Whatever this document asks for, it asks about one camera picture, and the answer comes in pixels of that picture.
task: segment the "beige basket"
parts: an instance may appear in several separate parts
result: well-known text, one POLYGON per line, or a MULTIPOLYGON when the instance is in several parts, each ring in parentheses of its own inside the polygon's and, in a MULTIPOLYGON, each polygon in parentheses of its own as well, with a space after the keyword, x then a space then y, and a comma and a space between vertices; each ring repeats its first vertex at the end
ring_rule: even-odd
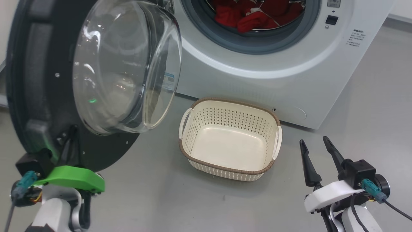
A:
POLYGON ((259 179, 272 167, 281 143, 274 113, 217 98, 196 101, 179 127, 180 149, 193 167, 234 180, 259 179))

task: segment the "gray floor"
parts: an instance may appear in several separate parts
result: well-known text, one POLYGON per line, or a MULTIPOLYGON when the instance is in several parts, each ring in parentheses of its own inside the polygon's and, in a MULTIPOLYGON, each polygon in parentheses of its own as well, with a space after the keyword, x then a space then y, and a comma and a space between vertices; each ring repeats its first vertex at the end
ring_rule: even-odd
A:
MULTIPOLYGON (((90 231, 325 231, 320 215, 304 210, 299 140, 304 139, 322 184, 337 172, 322 142, 327 135, 345 158, 365 159, 385 176, 389 201, 412 214, 412 33, 382 27, 319 130, 283 126, 274 167, 255 182, 213 177, 194 169, 178 148, 178 125, 192 101, 176 98, 165 121, 139 137, 102 171, 107 191, 93 199, 90 231)), ((24 153, 7 113, 0 113, 0 225, 24 153)), ((384 231, 411 222, 385 205, 367 204, 384 231)), ((11 231, 30 224, 38 206, 16 209, 11 231)))

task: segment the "basket handle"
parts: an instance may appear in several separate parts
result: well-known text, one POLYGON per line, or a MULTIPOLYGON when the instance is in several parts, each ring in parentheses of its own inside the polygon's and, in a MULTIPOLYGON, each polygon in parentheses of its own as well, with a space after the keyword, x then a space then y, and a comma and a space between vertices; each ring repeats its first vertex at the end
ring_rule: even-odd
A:
POLYGON ((278 126, 278 142, 275 144, 275 147, 273 148, 273 158, 272 159, 276 159, 278 157, 279 154, 279 149, 281 148, 281 144, 282 144, 282 128, 281 126, 278 126))
POLYGON ((183 117, 182 117, 182 120, 180 121, 180 126, 179 126, 179 139, 182 139, 184 130, 185 130, 185 128, 186 128, 186 127, 183 128, 183 126, 184 126, 184 124, 185 124, 186 119, 187 119, 186 125, 187 125, 187 123, 189 122, 190 116, 192 115, 192 110, 193 110, 192 108, 189 108, 189 109, 187 109, 186 112, 183 114, 183 117))

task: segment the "transparent glass dome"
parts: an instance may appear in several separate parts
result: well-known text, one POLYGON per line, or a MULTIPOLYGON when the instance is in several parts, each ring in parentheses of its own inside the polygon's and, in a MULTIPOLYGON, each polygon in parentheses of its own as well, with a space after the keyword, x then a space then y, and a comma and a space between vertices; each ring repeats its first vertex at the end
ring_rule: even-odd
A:
POLYGON ((73 92, 94 133, 142 133, 166 115, 176 92, 181 38, 175 18, 147 1, 100 0, 75 49, 73 92))

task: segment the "laundry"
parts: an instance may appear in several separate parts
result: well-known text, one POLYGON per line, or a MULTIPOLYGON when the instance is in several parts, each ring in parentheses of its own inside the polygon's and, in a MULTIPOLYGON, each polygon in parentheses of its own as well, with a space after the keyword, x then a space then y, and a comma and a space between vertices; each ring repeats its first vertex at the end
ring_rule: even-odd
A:
POLYGON ((290 23, 302 13, 300 3, 289 0, 214 0, 215 20, 238 32, 246 33, 252 29, 272 29, 290 23))

